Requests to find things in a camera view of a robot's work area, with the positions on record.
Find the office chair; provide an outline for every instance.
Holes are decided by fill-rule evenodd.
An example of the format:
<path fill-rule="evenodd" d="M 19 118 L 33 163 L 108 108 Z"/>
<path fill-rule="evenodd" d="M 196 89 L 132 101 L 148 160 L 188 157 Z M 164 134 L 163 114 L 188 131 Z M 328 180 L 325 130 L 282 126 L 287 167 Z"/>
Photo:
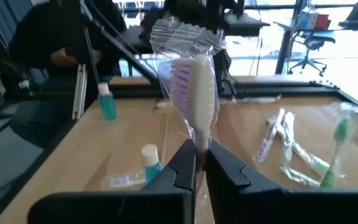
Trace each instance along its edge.
<path fill-rule="evenodd" d="M 334 33 L 331 31 L 298 32 L 295 35 L 295 38 L 296 37 L 300 37 L 301 39 L 303 39 L 303 41 L 296 40 L 295 42 L 298 42 L 306 46 L 306 53 L 305 53 L 305 57 L 302 60 L 300 60 L 298 63 L 296 63 L 296 65 L 292 66 L 288 71 L 288 73 L 292 74 L 292 69 L 295 67 L 302 66 L 302 69 L 304 69 L 306 65 L 310 65 L 313 68 L 315 68 L 317 71 L 319 71 L 320 76 L 323 76 L 324 71 L 327 69 L 327 65 L 321 62 L 317 62 L 313 59 L 309 59 L 309 52 L 310 50 L 319 50 L 320 47 L 322 47 L 325 42 L 332 42 L 335 44 Z M 323 65 L 322 69 L 318 68 L 316 64 Z"/>

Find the person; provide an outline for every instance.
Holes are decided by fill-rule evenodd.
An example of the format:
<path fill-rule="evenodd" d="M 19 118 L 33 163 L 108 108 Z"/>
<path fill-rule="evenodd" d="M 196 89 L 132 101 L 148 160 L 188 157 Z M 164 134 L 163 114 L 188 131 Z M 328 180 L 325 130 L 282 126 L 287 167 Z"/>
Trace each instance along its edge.
<path fill-rule="evenodd" d="M 69 50 L 76 50 L 74 43 L 78 37 L 71 30 L 64 1 L 71 0 L 50 0 L 34 6 L 17 25 L 9 51 L 13 60 L 25 67 L 46 69 L 48 82 L 75 86 L 79 60 Z M 127 29 L 120 10 L 111 0 L 93 2 L 118 32 Z M 89 27 L 88 32 L 99 77 L 113 75 L 119 54 L 98 30 Z M 73 98 L 25 101 L 18 106 L 10 126 L 20 137 L 46 149 L 71 119 L 72 108 Z"/>

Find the wooden table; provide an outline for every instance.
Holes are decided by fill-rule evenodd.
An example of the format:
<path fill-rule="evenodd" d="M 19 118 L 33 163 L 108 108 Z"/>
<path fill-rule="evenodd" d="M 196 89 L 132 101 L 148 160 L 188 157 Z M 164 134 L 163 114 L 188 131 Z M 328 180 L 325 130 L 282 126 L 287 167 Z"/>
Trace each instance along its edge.
<path fill-rule="evenodd" d="M 157 109 L 156 101 L 117 100 L 118 117 L 114 121 L 101 120 L 95 102 L 0 215 L 0 223 L 25 224 L 32 204 L 48 194 L 100 191 L 107 176 L 142 170 L 140 149 L 145 144 L 157 145 L 160 160 L 165 165 L 188 134 L 172 108 Z M 331 108 L 334 101 L 337 99 L 307 97 L 283 98 L 269 105 L 222 105 L 212 131 L 213 139 L 254 166 L 252 155 L 267 131 L 266 120 L 285 108 L 295 114 L 295 139 L 328 161 L 334 146 L 335 114 Z M 259 171 L 285 187 L 304 188 L 280 172 L 281 146 L 281 140 L 276 138 L 266 161 L 258 167 Z M 292 166 L 318 178 L 297 157 L 293 158 Z M 347 177 L 340 187 L 358 188 L 358 130 L 344 172 Z M 210 209 L 208 217 L 207 223 L 211 223 Z"/>

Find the green toothbrush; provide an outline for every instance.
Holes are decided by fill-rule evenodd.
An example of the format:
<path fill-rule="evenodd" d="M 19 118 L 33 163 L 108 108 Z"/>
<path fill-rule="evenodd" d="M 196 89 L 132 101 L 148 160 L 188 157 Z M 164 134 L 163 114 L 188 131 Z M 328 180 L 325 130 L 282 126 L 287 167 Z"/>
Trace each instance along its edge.
<path fill-rule="evenodd" d="M 349 127 L 350 120 L 347 116 L 336 126 L 334 132 L 334 139 L 336 142 L 335 152 L 333 158 L 331 159 L 328 171 L 321 181 L 320 188 L 333 189 L 335 187 L 338 175 L 340 175 L 336 173 L 335 170 L 338 170 L 338 166 L 340 166 L 341 163 L 341 148 L 347 138 Z"/>

